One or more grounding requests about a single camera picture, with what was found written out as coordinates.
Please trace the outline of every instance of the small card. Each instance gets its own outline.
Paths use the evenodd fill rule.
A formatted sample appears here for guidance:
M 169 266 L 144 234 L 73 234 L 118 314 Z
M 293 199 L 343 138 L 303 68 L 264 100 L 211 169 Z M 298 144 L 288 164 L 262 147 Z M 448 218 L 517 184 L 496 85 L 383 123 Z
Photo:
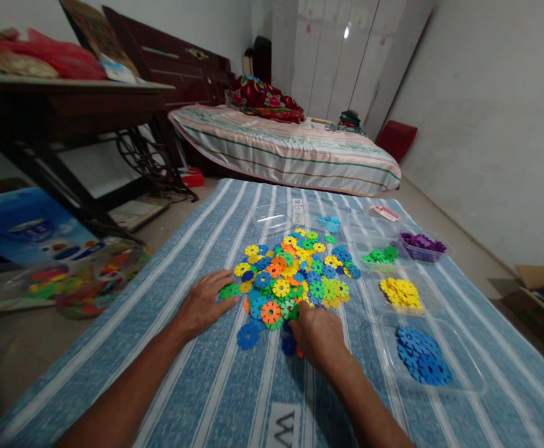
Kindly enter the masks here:
M 303 200 L 292 200 L 292 220 L 294 225 L 305 225 L 305 213 L 303 211 Z
M 382 215 L 384 218 L 392 222 L 396 222 L 400 219 L 400 217 L 396 213 L 394 213 L 389 208 L 385 208 L 383 205 L 374 204 L 371 206 L 371 210 L 378 213 L 379 215 Z

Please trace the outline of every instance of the white wall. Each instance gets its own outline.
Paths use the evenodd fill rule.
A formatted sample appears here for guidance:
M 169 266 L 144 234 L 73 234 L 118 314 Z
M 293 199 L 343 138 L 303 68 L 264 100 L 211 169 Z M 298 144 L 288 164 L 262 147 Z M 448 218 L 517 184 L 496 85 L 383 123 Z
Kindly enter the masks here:
M 255 41 L 258 35 L 272 40 L 273 4 L 274 0 L 251 0 L 251 31 L 253 41 Z
M 107 5 L 125 16 L 187 40 L 231 60 L 241 72 L 241 55 L 252 44 L 250 0 L 85 0 L 98 9 Z M 0 0 L 0 28 L 33 27 L 53 39 L 78 43 L 57 0 Z M 95 196 L 128 182 L 135 174 L 113 144 L 62 155 L 67 166 Z M 0 154 L 0 179 L 21 175 Z
M 406 177 L 506 264 L 544 264 L 544 0 L 442 0 L 389 118 L 419 128 Z

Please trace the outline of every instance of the hand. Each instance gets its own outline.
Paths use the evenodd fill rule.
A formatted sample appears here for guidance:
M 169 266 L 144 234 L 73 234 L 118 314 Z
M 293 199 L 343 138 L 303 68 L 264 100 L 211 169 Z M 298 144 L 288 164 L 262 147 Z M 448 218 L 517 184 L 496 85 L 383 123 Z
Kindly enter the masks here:
M 289 323 L 298 347 L 316 370 L 331 376 L 333 369 L 351 356 L 344 344 L 340 318 L 328 310 L 311 308 L 306 302 L 299 303 L 298 311 L 299 321 Z
M 235 306 L 239 296 L 216 303 L 216 296 L 224 286 L 234 283 L 232 271 L 216 271 L 197 280 L 178 309 L 169 327 L 180 335 L 183 343 L 199 336 L 210 328 L 224 313 Z

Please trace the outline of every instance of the striped bedsheet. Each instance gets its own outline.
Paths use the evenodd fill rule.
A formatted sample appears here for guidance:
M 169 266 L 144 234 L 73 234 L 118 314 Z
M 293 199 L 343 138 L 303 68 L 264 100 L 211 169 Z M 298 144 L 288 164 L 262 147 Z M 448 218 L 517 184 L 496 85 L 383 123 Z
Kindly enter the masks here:
M 377 196 L 400 185 L 400 167 L 371 140 L 311 119 L 278 123 L 227 106 L 187 106 L 168 115 L 213 162 L 275 184 Z
M 293 198 L 317 204 L 342 222 L 377 201 L 222 180 L 116 302 L 1 419 L 0 446 L 53 443 L 169 321 L 198 278 L 235 266 L 247 245 L 272 245 L 283 237 L 256 228 L 249 211 Z M 407 216 L 395 200 L 378 202 Z M 356 214 L 354 222 L 355 228 L 344 229 L 347 244 L 354 233 L 368 231 L 363 215 Z M 418 267 L 447 300 L 435 317 L 463 338 L 487 391 L 449 396 L 395 380 L 381 350 L 375 292 L 348 279 L 351 300 L 338 310 L 346 343 L 385 405 L 419 447 L 543 447 L 544 359 L 448 257 Z M 293 446 L 354 445 L 327 382 L 307 362 L 284 356 L 280 331 L 263 332 L 252 350 L 238 349 L 236 334 L 246 320 L 236 306 L 185 347 L 144 419 L 136 446 L 283 446 L 274 436 L 287 437 Z M 294 421 L 283 419 L 291 413 Z

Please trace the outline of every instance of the clothing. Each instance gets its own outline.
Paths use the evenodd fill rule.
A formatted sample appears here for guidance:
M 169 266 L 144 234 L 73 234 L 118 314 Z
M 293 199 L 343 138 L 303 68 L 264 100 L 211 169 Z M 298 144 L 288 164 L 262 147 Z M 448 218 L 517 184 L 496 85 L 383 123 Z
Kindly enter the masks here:
M 329 124 L 326 126 L 326 129 L 328 131 L 352 132 L 367 137 L 367 133 L 359 126 L 360 123 L 359 115 L 355 111 L 348 109 L 341 112 L 338 124 Z
M 241 112 L 281 123 L 297 123 L 305 120 L 303 108 L 282 90 L 262 80 L 243 75 L 231 87 L 232 101 Z

